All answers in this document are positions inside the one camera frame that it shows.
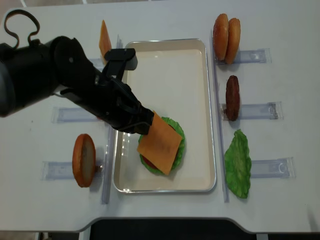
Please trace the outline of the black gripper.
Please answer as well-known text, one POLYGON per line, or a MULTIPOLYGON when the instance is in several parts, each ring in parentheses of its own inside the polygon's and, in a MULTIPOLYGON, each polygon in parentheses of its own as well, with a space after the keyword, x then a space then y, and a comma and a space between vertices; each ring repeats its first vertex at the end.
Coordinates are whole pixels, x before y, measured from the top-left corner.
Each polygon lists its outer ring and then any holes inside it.
POLYGON ((59 82, 65 88, 60 94, 120 132, 147 135, 154 113, 122 81, 124 71, 106 65, 100 72, 87 59, 61 61, 59 82))

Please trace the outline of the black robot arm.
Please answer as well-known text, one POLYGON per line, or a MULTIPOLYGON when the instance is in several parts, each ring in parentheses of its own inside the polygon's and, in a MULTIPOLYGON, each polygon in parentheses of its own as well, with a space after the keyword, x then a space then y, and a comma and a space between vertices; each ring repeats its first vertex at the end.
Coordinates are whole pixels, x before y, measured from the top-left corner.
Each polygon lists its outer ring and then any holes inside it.
POLYGON ((107 65, 98 70, 80 43, 65 36, 19 49, 1 44, 1 117, 60 93, 120 132, 146 135, 154 113, 122 80, 125 71, 137 68, 136 51, 111 49, 105 58, 107 65))

